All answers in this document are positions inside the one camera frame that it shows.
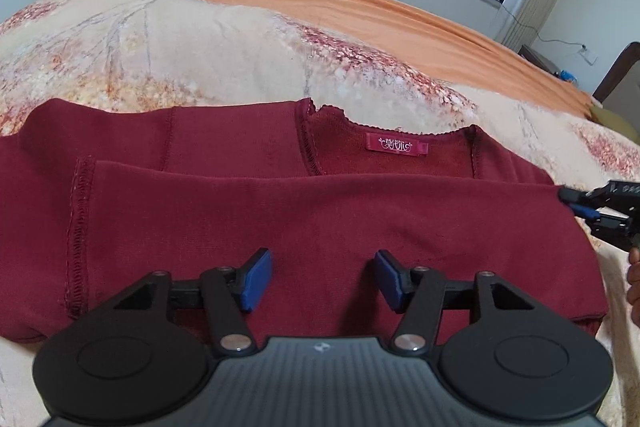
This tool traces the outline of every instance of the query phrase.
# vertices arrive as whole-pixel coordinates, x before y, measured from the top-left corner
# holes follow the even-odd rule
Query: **pink label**
[[[421,156],[429,152],[429,144],[414,138],[368,132],[367,149],[405,156]]]

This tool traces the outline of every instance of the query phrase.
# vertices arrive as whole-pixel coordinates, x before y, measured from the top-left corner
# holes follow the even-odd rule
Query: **cable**
[[[581,46],[584,50],[587,48],[586,44],[583,44],[582,42],[567,42],[567,41],[563,41],[561,39],[543,39],[540,34],[538,33],[537,28],[535,28],[534,26],[529,26],[528,24],[523,24],[521,23],[517,17],[511,13],[509,10],[507,10],[502,4],[500,5],[500,7],[507,12],[509,15],[511,15],[511,17],[513,17],[513,20],[515,21],[515,23],[519,26],[522,26],[523,28],[531,28],[533,31],[535,31],[536,35],[538,36],[538,38],[540,39],[540,41],[542,42],[561,42],[562,44],[567,44],[568,46]]]

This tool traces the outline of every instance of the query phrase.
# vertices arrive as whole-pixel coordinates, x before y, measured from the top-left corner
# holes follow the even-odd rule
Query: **pillow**
[[[627,137],[633,142],[640,144],[640,135],[638,134],[638,131],[636,131],[634,127],[619,114],[616,114],[609,109],[592,105],[591,116],[593,117],[593,121],[622,134],[622,136]]]

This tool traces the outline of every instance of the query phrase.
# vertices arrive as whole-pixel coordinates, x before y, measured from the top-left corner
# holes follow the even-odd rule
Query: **red sweater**
[[[389,153],[400,149],[404,154]],[[153,270],[196,279],[259,247],[266,335],[388,337],[380,248],[452,279],[491,270],[592,332],[598,263],[546,173],[472,126],[408,135],[310,100],[111,114],[60,100],[0,138],[0,334],[34,341]],[[468,314],[444,317],[440,340]]]

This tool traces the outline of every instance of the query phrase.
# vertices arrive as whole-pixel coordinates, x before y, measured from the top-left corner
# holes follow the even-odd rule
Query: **gray ribbed panel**
[[[396,357],[376,339],[274,338],[257,355],[220,363],[190,404],[140,427],[509,425],[468,409],[426,362]],[[602,427],[592,417],[557,425]],[[76,424],[53,420],[47,427]]]

